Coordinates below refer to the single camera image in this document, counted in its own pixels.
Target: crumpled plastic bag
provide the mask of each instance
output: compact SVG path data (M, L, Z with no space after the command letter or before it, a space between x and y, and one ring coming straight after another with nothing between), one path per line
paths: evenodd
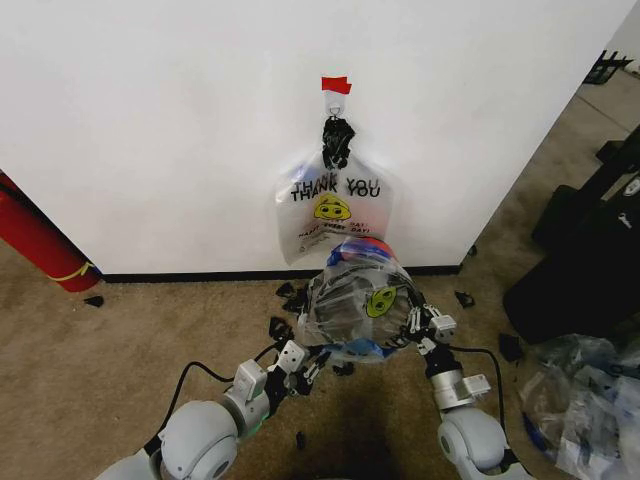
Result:
M336 247L307 296L297 338L357 362L382 361L404 347L409 311L422 298L393 251L374 238L348 238Z
M528 432L558 468L580 479L640 478L638 344L567 335L534 349L519 373Z

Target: black cable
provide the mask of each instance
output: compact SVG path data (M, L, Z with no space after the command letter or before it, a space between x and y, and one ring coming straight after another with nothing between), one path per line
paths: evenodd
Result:
M256 362L259 362L262 357L264 357L271 350L275 349L277 346L278 346L278 342L274 343L273 345L269 345L267 348L261 351L258 355L256 355L253 360Z
M182 384L184 383L184 379L187 377L187 373L189 373L189 369L191 367L200 368L201 370L203 370L204 372L208 373L210 376L212 376L213 378L215 378L219 382L222 382L222 383L231 383L231 382L233 382L233 377L227 378L227 377L223 377L222 375L218 375L216 372L211 370L209 367L207 367L203 363L200 363L200 362L189 362L189 363L187 363L187 365L182 370L182 373L180 374L180 379L178 380L178 384L176 385L176 389L173 392L173 398L171 399L171 403L169 404L169 409L167 410L167 414L165 415L164 420L162 421L162 425L158 429L158 433L160 433L164 429L164 427L167 426L167 422L169 421L169 418L171 418L171 414L173 413L173 409L176 408L176 403L178 402L178 397L180 396L180 391L182 390Z
M507 435L507 427L505 425L504 420L504 392L502 390L502 372L500 371L500 364L498 363L498 359L493 354L491 350L487 350L486 348L466 348L466 347L455 347L453 345L441 344L447 347L449 350L453 350L454 352L465 352L465 353L484 353L491 357L493 361L493 366L496 369L496 378L498 379L498 405L500 408L500 426L502 430L504 430L504 434Z

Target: black baseboard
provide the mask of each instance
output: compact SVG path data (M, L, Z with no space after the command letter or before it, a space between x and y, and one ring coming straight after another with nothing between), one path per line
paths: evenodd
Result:
M456 275L460 265L432 267L406 267L409 275ZM249 272L201 272L201 273L111 273L103 275L107 283L175 283L220 282L244 280L294 280L312 278L321 270L259 270Z

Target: smiley face print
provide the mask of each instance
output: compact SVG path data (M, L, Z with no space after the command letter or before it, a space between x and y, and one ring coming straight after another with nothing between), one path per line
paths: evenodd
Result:
M349 205L335 195L327 193L320 197L313 216L324 220L347 220L351 218Z

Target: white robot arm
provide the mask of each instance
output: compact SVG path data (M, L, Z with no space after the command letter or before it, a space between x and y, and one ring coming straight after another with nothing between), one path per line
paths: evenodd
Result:
M463 480L532 479L507 444L500 423L472 407L490 387L484 375L464 378L446 342L455 321L433 307L414 309L407 336L427 362L442 414L438 439L445 457ZM263 370L242 363L221 403L188 402L138 453L112 465L96 480L213 480L224 476L236 457L236 444L253 434L292 394L307 395L329 353L287 341L277 362ZM316 360L309 366L310 357ZM502 473L487 472L500 468Z

